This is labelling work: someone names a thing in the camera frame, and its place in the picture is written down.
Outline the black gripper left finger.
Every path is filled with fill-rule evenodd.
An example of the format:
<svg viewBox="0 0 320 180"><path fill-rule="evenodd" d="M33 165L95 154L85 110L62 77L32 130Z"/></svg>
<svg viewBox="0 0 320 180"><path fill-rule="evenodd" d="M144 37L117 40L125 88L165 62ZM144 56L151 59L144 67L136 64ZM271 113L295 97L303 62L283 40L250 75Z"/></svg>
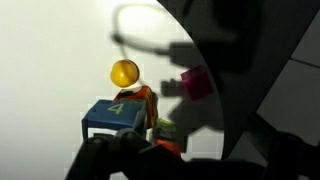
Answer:
<svg viewBox="0 0 320 180"><path fill-rule="evenodd" d="M65 180L109 180L122 172L129 180L171 180L185 161L161 145L148 142L145 132L146 112L139 111L133 128L119 130L114 136L100 135L86 139Z"/></svg>

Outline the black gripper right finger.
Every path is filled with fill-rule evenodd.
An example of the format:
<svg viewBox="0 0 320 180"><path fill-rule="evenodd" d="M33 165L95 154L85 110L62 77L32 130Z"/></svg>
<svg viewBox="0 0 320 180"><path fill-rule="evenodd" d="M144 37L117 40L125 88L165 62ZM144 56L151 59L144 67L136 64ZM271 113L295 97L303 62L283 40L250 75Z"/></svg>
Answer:
<svg viewBox="0 0 320 180"><path fill-rule="evenodd" d="M264 133L261 154L267 160L262 180L320 180L320 146L290 133Z"/></svg>

